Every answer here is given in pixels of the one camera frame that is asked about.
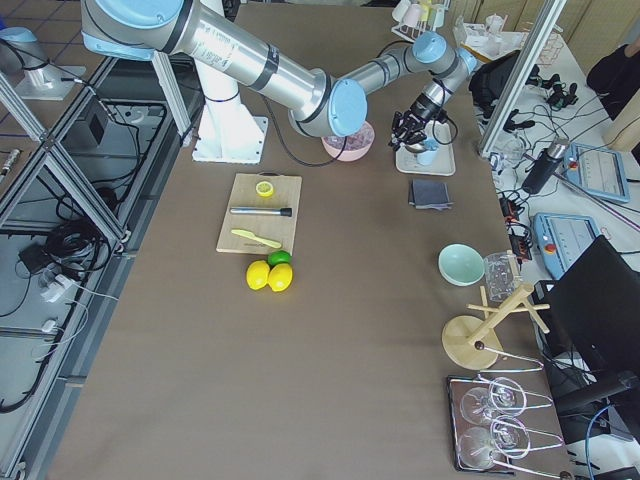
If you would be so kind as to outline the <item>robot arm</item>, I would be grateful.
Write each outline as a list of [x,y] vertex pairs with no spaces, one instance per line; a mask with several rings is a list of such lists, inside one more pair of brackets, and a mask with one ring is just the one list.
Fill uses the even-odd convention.
[[87,49],[136,60],[154,52],[184,53],[287,107],[292,126],[309,137],[355,134],[366,118],[368,94],[404,75],[429,72],[432,79],[414,103],[393,117],[393,149],[426,139],[427,123],[441,118],[477,63],[468,51],[427,31],[411,46],[335,79],[297,64],[200,1],[84,1],[81,15]]

